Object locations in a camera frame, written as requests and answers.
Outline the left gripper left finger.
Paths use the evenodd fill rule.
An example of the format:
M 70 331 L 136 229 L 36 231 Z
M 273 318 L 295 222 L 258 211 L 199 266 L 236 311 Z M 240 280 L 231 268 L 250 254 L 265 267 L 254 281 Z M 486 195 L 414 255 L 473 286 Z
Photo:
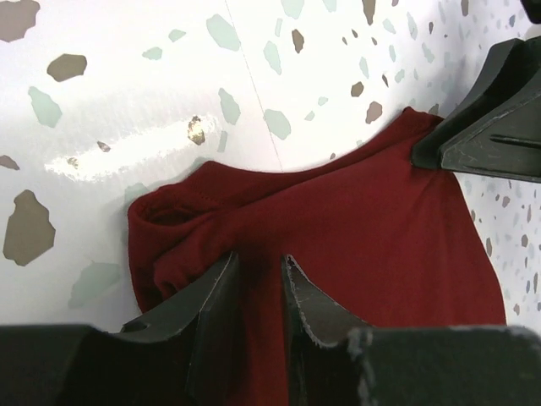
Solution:
M 239 310 L 239 260 L 221 257 L 195 282 L 126 323 L 149 373 L 141 404 L 223 405 Z

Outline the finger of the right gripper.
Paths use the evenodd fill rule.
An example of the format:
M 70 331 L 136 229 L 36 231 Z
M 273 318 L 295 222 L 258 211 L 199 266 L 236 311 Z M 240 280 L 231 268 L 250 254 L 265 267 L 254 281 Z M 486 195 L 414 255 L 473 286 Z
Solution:
M 412 148 L 411 163 L 540 180 L 540 40 L 493 45 L 464 100 Z

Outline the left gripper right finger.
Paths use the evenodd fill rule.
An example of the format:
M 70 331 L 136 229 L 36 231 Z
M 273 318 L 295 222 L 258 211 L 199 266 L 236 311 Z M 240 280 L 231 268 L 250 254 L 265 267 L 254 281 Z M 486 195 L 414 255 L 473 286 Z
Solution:
M 281 258 L 282 319 L 290 405 L 358 405 L 349 333 L 370 324 L 318 288 L 292 255 Z

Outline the dark red t shirt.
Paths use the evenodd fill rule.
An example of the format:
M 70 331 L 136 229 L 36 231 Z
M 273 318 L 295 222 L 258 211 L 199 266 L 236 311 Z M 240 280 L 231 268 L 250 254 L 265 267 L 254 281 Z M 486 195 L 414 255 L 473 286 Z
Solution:
M 440 118 L 405 109 L 327 164 L 260 173 L 206 162 L 128 209 L 128 259 L 151 310 L 222 255 L 240 260 L 228 405 L 285 405 L 281 258 L 377 327 L 503 325 L 500 284 L 456 177 L 413 167 Z

